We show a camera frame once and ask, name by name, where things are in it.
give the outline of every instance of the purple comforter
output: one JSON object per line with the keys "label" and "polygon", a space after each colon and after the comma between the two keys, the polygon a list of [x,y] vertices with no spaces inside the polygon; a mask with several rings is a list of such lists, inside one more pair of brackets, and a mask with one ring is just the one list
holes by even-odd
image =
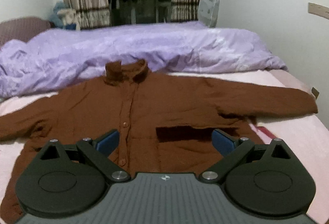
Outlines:
{"label": "purple comforter", "polygon": [[51,29],[0,50],[0,97],[53,91],[101,76],[105,64],[146,59],[152,71],[225,73],[286,69],[253,32],[210,29],[199,22]]}

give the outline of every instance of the ribbed gray surface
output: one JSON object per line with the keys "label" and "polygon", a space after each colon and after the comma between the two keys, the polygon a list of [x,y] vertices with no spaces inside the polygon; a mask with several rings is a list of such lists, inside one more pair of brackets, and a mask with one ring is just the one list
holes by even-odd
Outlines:
{"label": "ribbed gray surface", "polygon": [[247,215],[227,201],[216,185],[193,174],[139,173],[114,184],[94,208],[80,215],[47,220],[25,215],[17,224],[315,224],[307,216],[267,220]]}

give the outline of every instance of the black circular disc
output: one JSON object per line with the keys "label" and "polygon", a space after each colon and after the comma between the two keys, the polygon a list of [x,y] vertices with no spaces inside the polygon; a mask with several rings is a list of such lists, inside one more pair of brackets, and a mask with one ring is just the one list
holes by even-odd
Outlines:
{"label": "black circular disc", "polygon": [[258,162],[238,166],[227,175],[225,189],[237,205],[258,215],[277,217],[293,215],[310,205],[315,194],[310,177],[286,169],[278,161],[266,166]]}
{"label": "black circular disc", "polygon": [[16,195],[28,213],[57,218],[83,212],[104,194],[105,179],[95,168],[74,162],[40,167],[38,175],[22,174]]}

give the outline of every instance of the brown jacket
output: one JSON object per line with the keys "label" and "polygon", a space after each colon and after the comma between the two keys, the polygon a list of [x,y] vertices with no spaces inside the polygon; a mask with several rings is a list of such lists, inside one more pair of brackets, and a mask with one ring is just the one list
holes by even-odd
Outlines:
{"label": "brown jacket", "polygon": [[74,144],[118,129],[119,147],[110,158],[132,176],[137,171],[199,174],[221,159],[211,144],[214,128],[262,143],[244,116],[317,113],[314,99],[296,89],[152,73],[144,60],[122,66],[110,63],[106,72],[106,77],[66,88],[0,117],[1,140],[30,138],[1,204],[1,217],[7,223],[21,214],[16,180],[50,139]]}

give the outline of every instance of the brown cushion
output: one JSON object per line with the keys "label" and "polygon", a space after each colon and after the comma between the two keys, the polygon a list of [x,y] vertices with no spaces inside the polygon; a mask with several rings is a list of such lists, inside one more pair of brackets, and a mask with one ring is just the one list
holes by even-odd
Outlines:
{"label": "brown cushion", "polygon": [[23,17],[0,23],[0,47],[12,39],[28,42],[50,29],[50,22],[38,17]]}

